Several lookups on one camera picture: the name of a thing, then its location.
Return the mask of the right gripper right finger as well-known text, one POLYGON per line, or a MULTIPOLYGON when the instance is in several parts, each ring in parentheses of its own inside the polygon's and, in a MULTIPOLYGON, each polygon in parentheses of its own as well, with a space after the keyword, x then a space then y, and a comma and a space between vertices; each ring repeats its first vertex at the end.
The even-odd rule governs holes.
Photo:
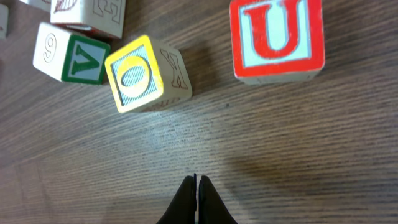
POLYGON ((237 224, 208 176, 199 183, 199 224, 237 224))

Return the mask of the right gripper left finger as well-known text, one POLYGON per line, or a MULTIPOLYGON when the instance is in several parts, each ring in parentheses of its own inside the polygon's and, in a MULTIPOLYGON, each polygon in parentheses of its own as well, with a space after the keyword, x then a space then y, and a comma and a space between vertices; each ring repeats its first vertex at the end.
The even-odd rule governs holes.
POLYGON ((184 178, 157 224, 194 224, 197 210, 197 175, 184 178))

